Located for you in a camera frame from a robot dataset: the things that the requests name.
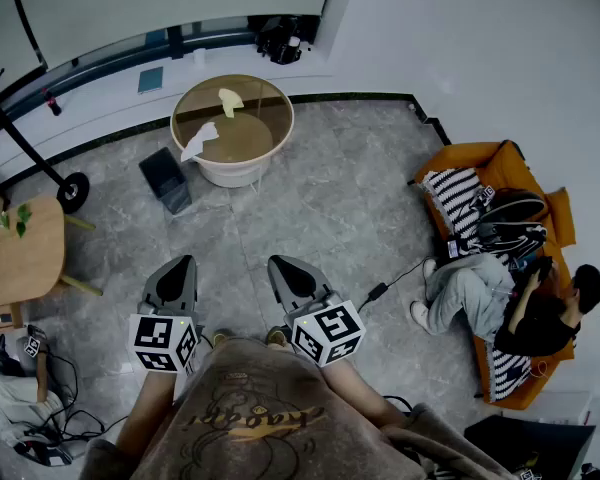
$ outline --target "tripod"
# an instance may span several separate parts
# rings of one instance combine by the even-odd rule
[[[20,146],[31,160],[40,167],[47,176],[58,184],[56,198],[60,201],[64,213],[76,212],[87,200],[89,195],[89,178],[81,172],[74,172],[63,178],[38,152],[27,142],[7,114],[0,107],[0,130],[4,129],[15,143]]]

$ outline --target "orange sofa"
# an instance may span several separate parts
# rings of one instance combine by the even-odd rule
[[[422,182],[430,171],[439,172],[445,169],[466,167],[474,167],[482,184],[485,186],[491,185],[495,190],[501,188],[526,189],[544,198],[547,204],[546,210],[533,218],[533,220],[542,223],[547,229],[547,242],[540,254],[551,256],[558,262],[560,266],[560,284],[563,287],[568,285],[571,276],[561,249],[575,244],[575,229],[567,191],[563,188],[552,194],[545,194],[526,166],[518,146],[511,141],[445,146],[418,171],[415,181],[417,183]],[[436,224],[440,237],[446,241],[449,237],[449,230],[444,224],[444,219],[435,208],[431,197],[428,194],[425,197],[429,213]],[[564,349],[552,356],[533,358],[532,372],[533,375],[538,377],[529,377],[507,398],[492,402],[489,399],[489,368],[485,342],[476,336],[473,339],[480,368],[484,400],[487,403],[507,409],[526,409],[548,382],[549,377],[556,370],[560,361],[574,358],[572,342],[569,342]]]

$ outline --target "wooden table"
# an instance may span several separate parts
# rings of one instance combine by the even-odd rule
[[[37,197],[26,203],[31,218],[20,238],[16,232],[18,208],[9,214],[9,229],[0,228],[0,306],[42,297],[62,280],[96,295],[100,290],[63,275],[65,221],[95,229],[79,219],[65,217],[57,199]]]

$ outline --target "white shoe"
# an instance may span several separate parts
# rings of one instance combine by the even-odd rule
[[[431,334],[429,326],[427,325],[427,316],[429,315],[429,308],[419,300],[414,300],[411,303],[410,309],[411,317],[415,320],[415,322],[425,331]]]
[[[424,280],[426,281],[429,279],[437,269],[438,264],[436,263],[436,260],[433,258],[424,260],[424,264],[422,265],[422,275],[424,276]]]

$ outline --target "black trash can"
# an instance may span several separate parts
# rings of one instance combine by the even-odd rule
[[[155,196],[175,215],[191,204],[187,179],[168,148],[140,162],[140,170]]]

